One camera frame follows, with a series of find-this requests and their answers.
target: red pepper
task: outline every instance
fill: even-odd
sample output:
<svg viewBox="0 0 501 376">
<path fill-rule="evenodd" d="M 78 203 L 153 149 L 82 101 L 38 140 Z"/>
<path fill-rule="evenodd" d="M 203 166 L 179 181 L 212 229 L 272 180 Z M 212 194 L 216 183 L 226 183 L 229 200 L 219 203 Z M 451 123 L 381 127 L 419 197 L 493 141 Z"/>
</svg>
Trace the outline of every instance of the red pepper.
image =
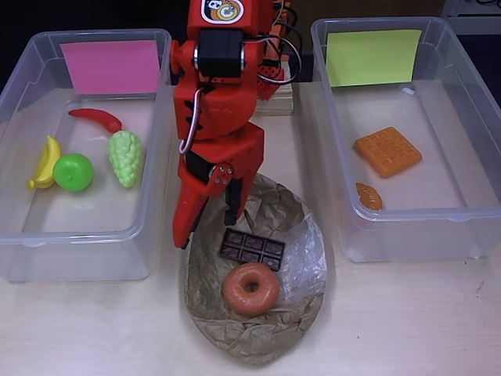
<svg viewBox="0 0 501 376">
<path fill-rule="evenodd" d="M 95 108 L 79 108 L 71 110 L 68 114 L 77 118 L 93 120 L 101 124 L 108 132 L 115 133 L 122 130 L 122 122 L 109 112 Z"/>
</svg>

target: toy banana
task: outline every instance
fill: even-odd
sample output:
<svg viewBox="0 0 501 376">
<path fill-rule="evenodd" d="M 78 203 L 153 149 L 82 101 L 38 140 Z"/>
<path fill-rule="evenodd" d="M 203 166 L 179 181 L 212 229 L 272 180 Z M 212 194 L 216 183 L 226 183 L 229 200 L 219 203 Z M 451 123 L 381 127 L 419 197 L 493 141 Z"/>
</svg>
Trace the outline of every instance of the toy banana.
<svg viewBox="0 0 501 376">
<path fill-rule="evenodd" d="M 52 170 L 54 165 L 61 158 L 61 145 L 57 139 L 47 136 L 47 144 L 41 150 L 38 166 L 33 174 L 33 178 L 26 181 L 27 190 L 36 190 L 49 188 L 54 184 L 54 175 Z"/>
</svg>

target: green apple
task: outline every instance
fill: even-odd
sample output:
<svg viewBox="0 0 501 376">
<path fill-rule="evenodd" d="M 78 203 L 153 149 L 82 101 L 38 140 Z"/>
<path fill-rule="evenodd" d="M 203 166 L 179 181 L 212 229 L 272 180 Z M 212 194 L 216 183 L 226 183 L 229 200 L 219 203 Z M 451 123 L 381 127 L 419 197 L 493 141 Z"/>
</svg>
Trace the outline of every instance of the green apple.
<svg viewBox="0 0 501 376">
<path fill-rule="evenodd" d="M 91 183 L 94 167 L 85 155 L 67 154 L 56 162 L 52 174 L 58 186 L 64 190 L 79 192 Z"/>
</svg>

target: toy donut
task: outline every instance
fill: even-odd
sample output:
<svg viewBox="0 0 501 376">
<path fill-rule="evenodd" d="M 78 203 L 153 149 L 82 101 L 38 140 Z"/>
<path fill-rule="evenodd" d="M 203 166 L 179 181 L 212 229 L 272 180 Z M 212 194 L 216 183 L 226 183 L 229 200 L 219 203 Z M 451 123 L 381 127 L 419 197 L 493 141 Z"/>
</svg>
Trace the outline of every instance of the toy donut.
<svg viewBox="0 0 501 376">
<path fill-rule="evenodd" d="M 275 305 L 279 297 L 279 280 L 266 265 L 249 262 L 228 274 L 222 294 L 235 312 L 258 316 Z"/>
</svg>

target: plastic storage bin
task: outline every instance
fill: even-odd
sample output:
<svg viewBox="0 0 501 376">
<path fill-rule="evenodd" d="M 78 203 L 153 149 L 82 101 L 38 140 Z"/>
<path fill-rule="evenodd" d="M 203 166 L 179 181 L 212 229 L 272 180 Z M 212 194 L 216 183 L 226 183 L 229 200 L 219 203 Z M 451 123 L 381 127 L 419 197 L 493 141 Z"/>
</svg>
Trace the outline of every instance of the plastic storage bin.
<svg viewBox="0 0 501 376">
<path fill-rule="evenodd" d="M 160 61 L 157 93 L 76 95 L 62 43 L 154 40 Z M 28 43 L 0 97 L 0 275 L 10 281 L 138 280 L 147 277 L 164 237 L 164 194 L 174 111 L 162 30 L 42 33 Z M 143 170 L 126 190 L 107 157 L 110 135 L 68 110 L 108 110 L 138 134 Z M 91 186 L 69 193 L 57 185 L 29 192 L 24 182 L 46 136 L 63 153 L 81 153 L 95 168 Z"/>
<path fill-rule="evenodd" d="M 329 33 L 394 29 L 422 30 L 412 83 L 330 87 Z M 451 27 L 427 17 L 319 20 L 312 37 L 316 95 L 325 104 L 314 115 L 346 255 L 356 262 L 487 255 L 501 240 L 501 111 Z M 382 179 L 352 146 L 389 126 L 423 160 Z M 373 186 L 384 210 L 364 207 L 356 183 Z"/>
</svg>

